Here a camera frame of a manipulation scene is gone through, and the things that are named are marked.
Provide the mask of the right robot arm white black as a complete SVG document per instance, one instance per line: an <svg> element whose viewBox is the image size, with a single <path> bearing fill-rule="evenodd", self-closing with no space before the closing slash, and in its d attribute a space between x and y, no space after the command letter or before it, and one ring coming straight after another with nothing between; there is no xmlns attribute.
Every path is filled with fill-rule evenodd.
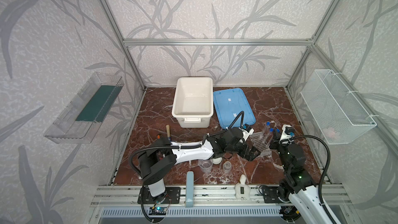
<svg viewBox="0 0 398 224"><path fill-rule="evenodd" d="M339 224L340 220L330 209L322 196L322 184L325 174L319 183L305 170L306 156L302 147L294 142L294 138L279 138L274 135L269 145L278 151L284 168L284 179L279 186L259 186L259 193L264 202L291 203L280 209L282 218L292 223L302 217L308 224Z"/></svg>

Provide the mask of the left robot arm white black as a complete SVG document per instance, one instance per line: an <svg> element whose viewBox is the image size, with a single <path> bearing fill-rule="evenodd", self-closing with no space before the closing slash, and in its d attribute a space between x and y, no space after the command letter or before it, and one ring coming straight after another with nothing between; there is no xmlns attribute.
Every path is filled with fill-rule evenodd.
<svg viewBox="0 0 398 224"><path fill-rule="evenodd" d="M148 190L153 200L162 201L166 197L164 177L177 164L223 158L226 153L253 161L261 153L253 145L247 144L253 133L254 130L246 126L206 134L198 142L177 143L161 137L148 147L130 154L128 163L141 178L143 190Z"/></svg>

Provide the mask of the clear test tube rack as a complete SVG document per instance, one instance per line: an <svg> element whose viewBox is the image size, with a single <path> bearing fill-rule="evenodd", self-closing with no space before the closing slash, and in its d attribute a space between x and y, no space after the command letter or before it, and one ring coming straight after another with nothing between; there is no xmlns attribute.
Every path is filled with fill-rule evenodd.
<svg viewBox="0 0 398 224"><path fill-rule="evenodd" d="M268 156L272 154L269 146L266 146L264 142L260 141L260 132L252 134L249 138L253 146L260 152L260 157Z"/></svg>

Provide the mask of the blue capped test tube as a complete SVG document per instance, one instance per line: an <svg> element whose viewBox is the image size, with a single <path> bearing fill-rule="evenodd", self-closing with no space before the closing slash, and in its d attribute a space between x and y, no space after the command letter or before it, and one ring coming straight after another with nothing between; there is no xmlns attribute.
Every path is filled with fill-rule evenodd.
<svg viewBox="0 0 398 224"><path fill-rule="evenodd" d="M270 130L270 122L268 121L260 135L260 141L264 142L267 139Z"/></svg>
<svg viewBox="0 0 398 224"><path fill-rule="evenodd" d="M274 129L273 130L273 142L279 142L281 137L281 133L279 129Z"/></svg>
<svg viewBox="0 0 398 224"><path fill-rule="evenodd" d="M265 135L265 137L264 137L264 144L265 144L266 146L269 146L269 144L270 144L270 142L271 142L271 140L272 140L272 138L273 138L273 132L274 132L274 129L273 129L273 128L270 128L269 131L267 132L267 134Z"/></svg>

